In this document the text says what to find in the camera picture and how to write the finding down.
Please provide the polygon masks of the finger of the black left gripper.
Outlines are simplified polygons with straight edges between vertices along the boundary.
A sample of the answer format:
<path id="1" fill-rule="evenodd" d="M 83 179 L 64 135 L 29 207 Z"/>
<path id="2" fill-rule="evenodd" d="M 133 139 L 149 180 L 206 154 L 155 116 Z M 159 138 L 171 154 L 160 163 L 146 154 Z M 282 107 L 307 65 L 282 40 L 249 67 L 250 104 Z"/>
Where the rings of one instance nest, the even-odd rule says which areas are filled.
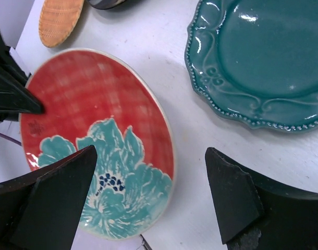
<path id="1" fill-rule="evenodd" d="M 25 88 L 28 80 L 0 33 L 0 122 L 18 121 L 21 113 L 44 113 L 43 104 Z"/>

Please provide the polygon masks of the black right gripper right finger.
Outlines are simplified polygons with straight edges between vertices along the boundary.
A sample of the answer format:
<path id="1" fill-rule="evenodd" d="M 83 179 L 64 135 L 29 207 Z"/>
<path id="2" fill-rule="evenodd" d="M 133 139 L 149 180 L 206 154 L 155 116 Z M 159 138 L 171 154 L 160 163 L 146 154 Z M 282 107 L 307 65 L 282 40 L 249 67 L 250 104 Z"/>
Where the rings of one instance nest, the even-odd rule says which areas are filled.
<path id="1" fill-rule="evenodd" d="M 318 193 L 257 173 L 213 147 L 205 163 L 228 249 L 318 249 Z"/>

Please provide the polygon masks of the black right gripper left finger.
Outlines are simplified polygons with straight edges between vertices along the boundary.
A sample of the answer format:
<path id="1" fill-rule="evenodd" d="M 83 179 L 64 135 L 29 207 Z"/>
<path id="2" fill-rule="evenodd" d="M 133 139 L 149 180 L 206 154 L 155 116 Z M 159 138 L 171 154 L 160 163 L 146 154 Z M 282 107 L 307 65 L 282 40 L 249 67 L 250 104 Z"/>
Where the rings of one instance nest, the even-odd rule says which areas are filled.
<path id="1" fill-rule="evenodd" d="M 0 249 L 71 249 L 94 175 L 93 145 L 0 183 Z"/>

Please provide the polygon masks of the red teal flower plate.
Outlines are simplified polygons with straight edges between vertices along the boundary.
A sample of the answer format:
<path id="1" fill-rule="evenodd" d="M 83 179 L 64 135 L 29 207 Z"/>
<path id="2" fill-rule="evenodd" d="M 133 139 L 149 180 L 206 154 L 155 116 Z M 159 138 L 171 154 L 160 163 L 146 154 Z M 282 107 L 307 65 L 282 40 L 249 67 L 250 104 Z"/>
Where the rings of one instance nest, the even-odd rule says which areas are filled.
<path id="1" fill-rule="evenodd" d="M 119 241 L 154 225 L 172 198 L 177 158 L 167 117 L 141 77 L 108 53 L 72 48 L 40 65 L 26 89 L 44 107 L 19 118 L 31 171 L 96 149 L 80 227 Z"/>

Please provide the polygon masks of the orange woven round plate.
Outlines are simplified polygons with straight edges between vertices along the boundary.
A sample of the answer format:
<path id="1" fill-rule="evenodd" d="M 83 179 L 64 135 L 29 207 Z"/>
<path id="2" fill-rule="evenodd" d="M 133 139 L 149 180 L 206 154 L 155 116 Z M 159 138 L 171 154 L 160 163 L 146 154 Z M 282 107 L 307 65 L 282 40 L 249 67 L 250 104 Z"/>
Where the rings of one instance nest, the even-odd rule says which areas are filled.
<path id="1" fill-rule="evenodd" d="M 63 43 L 76 26 L 84 0 L 45 0 L 39 18 L 39 37 L 48 48 Z"/>

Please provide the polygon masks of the dark teal scalloped plate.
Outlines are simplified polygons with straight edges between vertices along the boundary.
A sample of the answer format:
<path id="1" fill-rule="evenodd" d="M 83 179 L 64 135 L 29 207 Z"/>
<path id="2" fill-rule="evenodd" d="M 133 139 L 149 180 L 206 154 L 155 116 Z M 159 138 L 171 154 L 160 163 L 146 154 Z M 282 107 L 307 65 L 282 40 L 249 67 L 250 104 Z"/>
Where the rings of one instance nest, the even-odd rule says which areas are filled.
<path id="1" fill-rule="evenodd" d="M 318 128 L 318 1 L 199 1 L 185 63 L 214 112 L 249 128 Z"/>

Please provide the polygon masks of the black rimmed cream plate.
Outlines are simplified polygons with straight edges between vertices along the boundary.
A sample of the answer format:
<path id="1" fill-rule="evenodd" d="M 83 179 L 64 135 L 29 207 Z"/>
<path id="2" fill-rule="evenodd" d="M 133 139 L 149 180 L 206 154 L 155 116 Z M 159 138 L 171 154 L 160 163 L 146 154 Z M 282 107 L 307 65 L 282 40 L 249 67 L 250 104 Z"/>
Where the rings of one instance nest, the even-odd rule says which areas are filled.
<path id="1" fill-rule="evenodd" d="M 114 8 L 125 2 L 126 0 L 87 0 L 91 7 L 99 10 L 107 10 Z"/>

